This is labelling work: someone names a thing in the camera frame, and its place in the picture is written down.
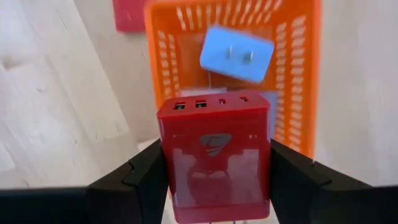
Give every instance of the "orange plastic basket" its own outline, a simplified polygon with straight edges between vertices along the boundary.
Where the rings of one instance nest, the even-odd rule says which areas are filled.
[[[156,105],[181,89],[228,87],[276,90],[274,139],[312,157],[320,43],[320,0],[174,0],[145,11]],[[247,83],[203,70],[199,57],[212,24],[274,42],[267,76]]]

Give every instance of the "usb-a port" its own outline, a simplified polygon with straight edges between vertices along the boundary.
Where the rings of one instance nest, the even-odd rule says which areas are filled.
[[[197,107],[197,108],[206,107],[206,101],[205,100],[197,101],[195,107]]]
[[[185,103],[176,103],[175,105],[174,105],[174,109],[175,110],[182,110],[182,109],[184,109],[185,108]]]

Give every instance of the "translucent red casing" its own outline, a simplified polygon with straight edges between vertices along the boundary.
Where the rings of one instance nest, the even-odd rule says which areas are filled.
[[[268,216],[268,111],[256,91],[164,102],[157,117],[179,223]]]
[[[147,0],[113,0],[114,21],[120,32],[145,31],[144,5]]]

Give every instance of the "floor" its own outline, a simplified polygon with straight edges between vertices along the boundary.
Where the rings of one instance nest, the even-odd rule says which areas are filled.
[[[145,35],[111,7],[0,0],[0,188],[86,185],[158,136]],[[398,184],[396,8],[323,1],[315,159],[373,185]]]

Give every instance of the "metal prongs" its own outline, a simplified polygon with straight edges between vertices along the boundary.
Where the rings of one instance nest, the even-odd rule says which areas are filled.
[[[226,58],[227,58],[227,59],[230,59],[231,56],[232,56],[232,45],[229,46],[229,48],[228,48],[228,51],[227,51],[227,53],[226,53]]]
[[[250,51],[243,55],[243,62],[250,63],[253,60],[253,51]]]

